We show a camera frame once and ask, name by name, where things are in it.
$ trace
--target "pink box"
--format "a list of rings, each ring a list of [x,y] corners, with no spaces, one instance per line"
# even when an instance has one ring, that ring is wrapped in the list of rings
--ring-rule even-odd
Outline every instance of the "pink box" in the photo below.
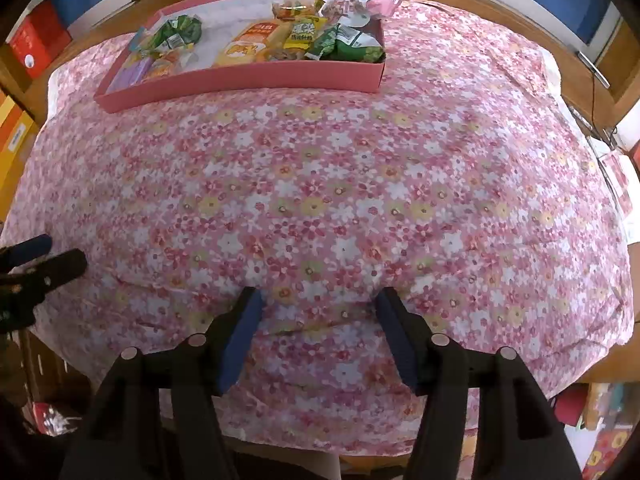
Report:
[[[164,16],[187,11],[191,7],[220,0],[184,0],[155,12],[145,23],[152,27]],[[219,66],[193,70],[152,79],[123,90],[106,93],[113,78],[129,56],[127,48],[118,56],[94,95],[95,101],[108,113],[136,106],[175,99],[187,95],[220,90],[250,88],[326,88],[377,92],[385,63],[350,61],[289,60],[255,62],[245,65]]]

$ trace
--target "orange snack package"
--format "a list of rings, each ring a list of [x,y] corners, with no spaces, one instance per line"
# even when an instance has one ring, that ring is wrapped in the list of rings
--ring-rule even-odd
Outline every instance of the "orange snack package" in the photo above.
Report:
[[[290,23],[264,19],[252,23],[218,55],[214,65],[226,66],[263,60],[267,47],[282,44],[291,31]]]

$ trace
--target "floral tablecloth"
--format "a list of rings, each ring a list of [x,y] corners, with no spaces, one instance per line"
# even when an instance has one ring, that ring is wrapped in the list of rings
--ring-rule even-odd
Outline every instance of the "floral tablecloth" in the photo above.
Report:
[[[47,232],[89,269],[35,333],[97,383],[123,348],[171,348],[257,286],[263,320],[216,400],[224,433],[366,455],[409,452],[424,402],[376,322],[383,286],[467,348],[513,346],[547,394],[625,342],[624,235],[550,55],[441,4],[406,2],[385,29],[378,94],[219,92],[109,115],[93,94],[128,36],[59,69],[1,241]]]

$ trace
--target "red container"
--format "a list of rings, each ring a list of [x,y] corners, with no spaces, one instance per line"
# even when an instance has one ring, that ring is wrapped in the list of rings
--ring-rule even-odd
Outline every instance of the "red container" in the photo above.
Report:
[[[45,0],[24,19],[9,41],[18,61],[36,79],[71,43],[71,36],[60,23],[53,4]]]
[[[174,12],[189,13],[191,7],[220,0],[185,0],[156,12],[146,23],[150,28]],[[251,88],[325,88],[377,92],[385,68],[382,63],[290,60],[215,66],[152,79],[123,90],[106,93],[111,81],[129,56],[125,48],[107,72],[94,95],[108,113],[143,104],[220,90]]]

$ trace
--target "silver round pin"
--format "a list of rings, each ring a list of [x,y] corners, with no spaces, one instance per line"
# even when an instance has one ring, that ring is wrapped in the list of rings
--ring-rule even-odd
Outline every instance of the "silver round pin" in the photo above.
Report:
[[[129,348],[125,348],[122,353],[120,354],[120,357],[122,357],[125,361],[129,361],[130,359],[133,359],[136,355],[138,355],[138,349],[130,346]]]
[[[518,356],[518,353],[510,346],[505,346],[500,348],[500,355],[509,361],[513,361]]]
[[[451,339],[444,334],[433,334],[431,336],[431,342],[437,346],[446,346],[449,344],[449,341],[451,341]]]
[[[207,342],[207,336],[205,336],[204,334],[193,334],[189,338],[190,346],[202,346],[206,342]]]

